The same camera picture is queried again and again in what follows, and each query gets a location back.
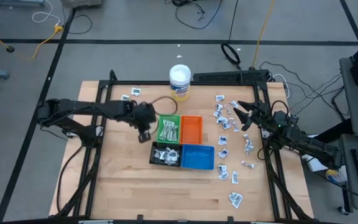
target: green bin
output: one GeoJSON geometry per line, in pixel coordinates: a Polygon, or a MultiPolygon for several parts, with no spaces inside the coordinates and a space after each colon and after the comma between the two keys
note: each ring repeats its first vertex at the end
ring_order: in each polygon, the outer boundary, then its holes
{"type": "Polygon", "coordinates": [[[158,119],[158,131],[157,131],[157,142],[161,143],[171,143],[171,144],[179,144],[180,140],[180,116],[179,115],[163,115],[161,114],[158,119]],[[175,123],[175,126],[178,126],[177,129],[177,141],[168,141],[168,140],[161,140],[160,134],[164,130],[164,121],[172,121],[175,123]]]}

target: plastic container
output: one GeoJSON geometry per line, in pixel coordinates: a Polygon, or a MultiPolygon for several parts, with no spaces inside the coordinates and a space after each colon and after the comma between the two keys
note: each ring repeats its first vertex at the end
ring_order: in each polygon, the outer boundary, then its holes
{"type": "Polygon", "coordinates": [[[342,166],[339,170],[327,170],[326,177],[334,183],[343,183],[347,181],[346,166],[342,166]]]}
{"type": "Polygon", "coordinates": [[[173,167],[180,167],[181,165],[181,155],[182,155],[182,149],[183,146],[178,144],[165,144],[165,143],[159,143],[159,142],[153,142],[152,144],[152,150],[150,152],[150,160],[149,164],[156,164],[156,165],[163,165],[163,166],[173,166],[173,167]],[[165,163],[165,161],[160,160],[159,158],[154,157],[155,150],[165,151],[169,147],[170,149],[175,150],[180,156],[178,159],[178,162],[174,165],[168,165],[165,163]]]}
{"type": "Polygon", "coordinates": [[[203,117],[182,115],[180,118],[180,144],[203,143],[203,117]]]}
{"type": "Polygon", "coordinates": [[[191,71],[186,65],[175,65],[169,71],[169,80],[172,97],[177,102],[183,102],[189,98],[191,71]]]}
{"type": "Polygon", "coordinates": [[[160,115],[158,119],[157,142],[179,144],[180,140],[180,116],[179,115],[160,115]],[[178,126],[177,141],[160,140],[160,133],[164,130],[164,121],[172,121],[178,126]]]}
{"type": "Polygon", "coordinates": [[[215,163],[213,146],[184,145],[181,154],[181,166],[190,169],[213,170],[215,163]]]}

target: chair wheel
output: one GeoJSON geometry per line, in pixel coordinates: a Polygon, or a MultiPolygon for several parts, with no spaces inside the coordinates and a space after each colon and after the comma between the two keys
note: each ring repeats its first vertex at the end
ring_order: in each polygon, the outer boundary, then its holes
{"type": "Polygon", "coordinates": [[[342,215],[349,215],[349,212],[347,212],[344,207],[339,206],[337,209],[342,215]]]}

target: white container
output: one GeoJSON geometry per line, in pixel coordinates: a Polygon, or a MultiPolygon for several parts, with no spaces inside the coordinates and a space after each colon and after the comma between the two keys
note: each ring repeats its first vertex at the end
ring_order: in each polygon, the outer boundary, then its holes
{"type": "Polygon", "coordinates": [[[339,170],[327,170],[326,177],[334,183],[342,183],[347,181],[346,166],[342,166],[339,170]]]}
{"type": "Polygon", "coordinates": [[[186,65],[175,65],[169,71],[171,95],[177,102],[189,98],[191,71],[186,65]]]}

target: orange bin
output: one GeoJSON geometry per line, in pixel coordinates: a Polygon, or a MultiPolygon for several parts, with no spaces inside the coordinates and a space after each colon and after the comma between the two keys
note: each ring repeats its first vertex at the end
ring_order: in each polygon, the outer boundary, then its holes
{"type": "Polygon", "coordinates": [[[182,115],[180,118],[180,144],[203,143],[203,117],[182,115]]]}

